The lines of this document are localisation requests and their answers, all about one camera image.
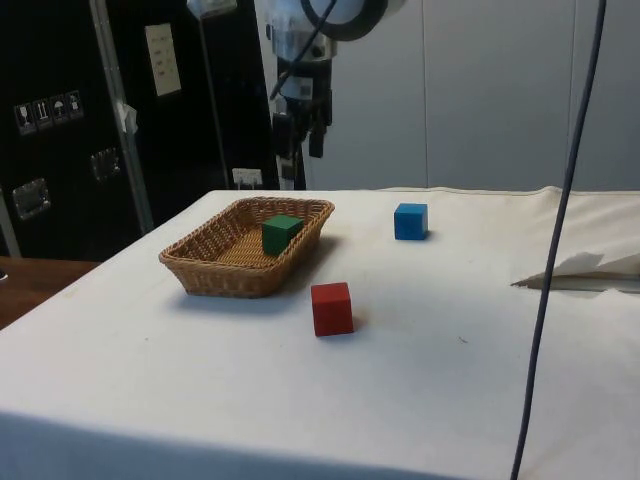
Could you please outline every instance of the wooden floor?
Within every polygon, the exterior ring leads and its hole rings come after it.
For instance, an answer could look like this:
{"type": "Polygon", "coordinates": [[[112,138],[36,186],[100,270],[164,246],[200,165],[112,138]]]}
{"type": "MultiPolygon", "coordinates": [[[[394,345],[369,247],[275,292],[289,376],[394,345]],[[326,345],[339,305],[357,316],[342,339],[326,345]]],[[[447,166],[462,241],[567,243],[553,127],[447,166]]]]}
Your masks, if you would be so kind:
{"type": "Polygon", "coordinates": [[[71,285],[99,263],[0,257],[0,330],[71,285]]]}

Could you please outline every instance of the woven basket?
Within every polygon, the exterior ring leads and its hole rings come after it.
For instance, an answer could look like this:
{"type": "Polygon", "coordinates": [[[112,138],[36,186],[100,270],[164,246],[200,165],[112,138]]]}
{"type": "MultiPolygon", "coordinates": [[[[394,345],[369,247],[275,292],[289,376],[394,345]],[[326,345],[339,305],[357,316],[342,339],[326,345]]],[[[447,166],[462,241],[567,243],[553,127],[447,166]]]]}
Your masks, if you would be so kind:
{"type": "Polygon", "coordinates": [[[190,295],[265,297],[316,246],[334,208],[322,200],[239,200],[164,250],[160,261],[190,295]],[[269,257],[262,251],[261,224],[279,214],[304,220],[304,228],[280,256],[269,257]]]}

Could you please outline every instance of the black cable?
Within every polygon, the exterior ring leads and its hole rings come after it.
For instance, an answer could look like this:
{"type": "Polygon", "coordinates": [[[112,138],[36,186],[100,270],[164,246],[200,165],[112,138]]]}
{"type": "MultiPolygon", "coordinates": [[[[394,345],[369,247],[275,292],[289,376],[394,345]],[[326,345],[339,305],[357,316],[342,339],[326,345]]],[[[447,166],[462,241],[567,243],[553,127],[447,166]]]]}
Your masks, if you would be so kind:
{"type": "Polygon", "coordinates": [[[326,10],[322,14],[322,17],[320,17],[320,19],[318,20],[317,25],[315,25],[315,28],[313,29],[313,33],[307,39],[307,42],[302,47],[302,50],[300,50],[300,53],[298,54],[298,56],[293,59],[293,62],[291,62],[287,71],[284,72],[282,75],[280,75],[280,78],[278,78],[278,81],[276,82],[275,87],[273,87],[273,90],[271,91],[271,95],[269,95],[269,100],[273,100],[274,98],[276,98],[276,95],[280,93],[280,90],[282,90],[282,87],[284,86],[284,84],[287,82],[287,80],[289,80],[289,77],[291,77],[291,75],[296,70],[296,68],[298,68],[298,65],[300,65],[300,62],[302,61],[304,56],[307,54],[307,52],[313,45],[313,42],[316,41],[316,38],[318,37],[320,30],[322,30],[322,27],[324,27],[324,24],[327,23],[327,18],[329,18],[329,15],[331,15],[331,12],[333,11],[333,7],[336,6],[337,2],[338,0],[331,0],[331,3],[329,3],[326,10]]]}
{"type": "Polygon", "coordinates": [[[600,56],[600,44],[602,42],[602,30],[604,26],[604,17],[607,9],[607,0],[600,0],[598,7],[598,16],[596,20],[596,30],[591,49],[591,60],[589,63],[589,71],[587,73],[587,83],[582,95],[580,111],[578,112],[578,120],[573,134],[571,144],[571,152],[569,154],[569,163],[565,173],[564,186],[562,188],[562,197],[560,198],[560,206],[558,207],[558,215],[556,224],[551,237],[551,246],[549,247],[549,258],[547,260],[547,268],[544,272],[544,283],[542,293],[540,295],[540,306],[538,308],[538,318],[533,333],[533,343],[531,345],[531,358],[529,359],[529,372],[527,375],[527,388],[525,392],[524,411],[522,413],[522,424],[520,427],[520,436],[518,438],[518,447],[516,449],[515,459],[513,461],[513,469],[511,470],[511,480],[517,480],[520,475],[520,465],[522,463],[522,455],[524,446],[527,441],[527,432],[529,430],[529,420],[531,418],[531,404],[533,402],[533,388],[536,380],[536,367],[538,364],[538,353],[540,351],[540,339],[542,338],[542,329],[544,327],[544,318],[547,312],[547,303],[549,301],[549,291],[551,290],[551,280],[553,277],[553,267],[556,263],[556,255],[558,253],[558,245],[560,236],[562,235],[562,225],[564,217],[567,213],[567,204],[569,203],[569,194],[573,186],[573,177],[576,171],[576,163],[578,152],[580,150],[580,142],[582,141],[582,132],[584,123],[589,109],[591,100],[591,92],[593,91],[593,82],[596,76],[598,66],[598,57],[600,56]]]}

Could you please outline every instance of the green cube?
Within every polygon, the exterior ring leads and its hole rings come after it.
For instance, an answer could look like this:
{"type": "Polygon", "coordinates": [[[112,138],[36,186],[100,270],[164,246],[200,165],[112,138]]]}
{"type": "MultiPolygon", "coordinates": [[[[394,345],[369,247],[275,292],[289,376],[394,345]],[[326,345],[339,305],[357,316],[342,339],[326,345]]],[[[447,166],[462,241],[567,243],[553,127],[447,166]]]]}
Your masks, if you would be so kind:
{"type": "Polygon", "coordinates": [[[284,252],[304,222],[296,217],[277,215],[262,224],[262,249],[266,255],[277,257],[284,252]]]}

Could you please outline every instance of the power outlet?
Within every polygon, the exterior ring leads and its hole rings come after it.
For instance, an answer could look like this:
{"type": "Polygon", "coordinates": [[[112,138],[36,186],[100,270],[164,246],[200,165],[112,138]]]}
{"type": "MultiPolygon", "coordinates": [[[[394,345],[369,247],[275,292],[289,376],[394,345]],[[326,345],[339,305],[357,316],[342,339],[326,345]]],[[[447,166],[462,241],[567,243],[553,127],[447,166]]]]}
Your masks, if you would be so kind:
{"type": "Polygon", "coordinates": [[[234,168],[233,183],[241,189],[242,187],[257,188],[263,185],[262,172],[255,168],[234,168]]]}

